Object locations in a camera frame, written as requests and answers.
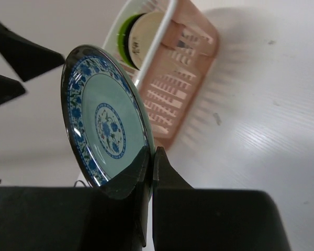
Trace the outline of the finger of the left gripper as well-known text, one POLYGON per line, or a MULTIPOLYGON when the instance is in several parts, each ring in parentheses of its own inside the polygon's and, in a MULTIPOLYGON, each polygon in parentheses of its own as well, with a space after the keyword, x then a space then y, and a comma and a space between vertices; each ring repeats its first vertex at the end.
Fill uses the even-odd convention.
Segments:
POLYGON ((0 105, 25 93, 26 90, 19 81, 0 75, 0 105))
POLYGON ((24 82, 64 64, 62 54, 25 39, 1 22, 0 54, 24 82))

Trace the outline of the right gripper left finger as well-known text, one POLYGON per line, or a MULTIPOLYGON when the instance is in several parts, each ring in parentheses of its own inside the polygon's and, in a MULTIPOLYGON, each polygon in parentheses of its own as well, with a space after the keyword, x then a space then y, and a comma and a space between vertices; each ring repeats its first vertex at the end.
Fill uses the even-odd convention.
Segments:
POLYGON ((150 153, 97 188, 0 186, 0 250, 142 250, 150 153))

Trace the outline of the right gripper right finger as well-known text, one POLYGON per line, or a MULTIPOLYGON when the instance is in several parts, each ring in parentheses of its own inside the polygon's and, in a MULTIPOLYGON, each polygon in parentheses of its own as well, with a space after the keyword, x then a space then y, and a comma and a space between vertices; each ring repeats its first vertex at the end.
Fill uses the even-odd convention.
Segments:
POLYGON ((162 147, 154 159, 152 236, 155 250, 290 250, 269 194, 195 189, 162 147))

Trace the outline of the blue floral plate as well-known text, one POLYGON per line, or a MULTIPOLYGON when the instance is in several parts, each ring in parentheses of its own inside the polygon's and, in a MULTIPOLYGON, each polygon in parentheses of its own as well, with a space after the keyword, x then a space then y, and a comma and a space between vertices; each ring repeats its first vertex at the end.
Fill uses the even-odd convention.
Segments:
POLYGON ((109 182, 145 146, 155 155, 138 90, 105 50, 84 44, 69 53, 61 76, 61 107, 72 151, 90 186, 109 182))

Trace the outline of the cream plate black mark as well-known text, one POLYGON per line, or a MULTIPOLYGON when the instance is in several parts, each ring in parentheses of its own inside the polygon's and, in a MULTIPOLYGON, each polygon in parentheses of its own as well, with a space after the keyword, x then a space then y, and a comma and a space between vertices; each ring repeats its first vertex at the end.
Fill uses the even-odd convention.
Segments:
POLYGON ((136 69, 141 69, 163 18, 163 12, 149 12, 134 19, 129 30, 128 50, 136 69))

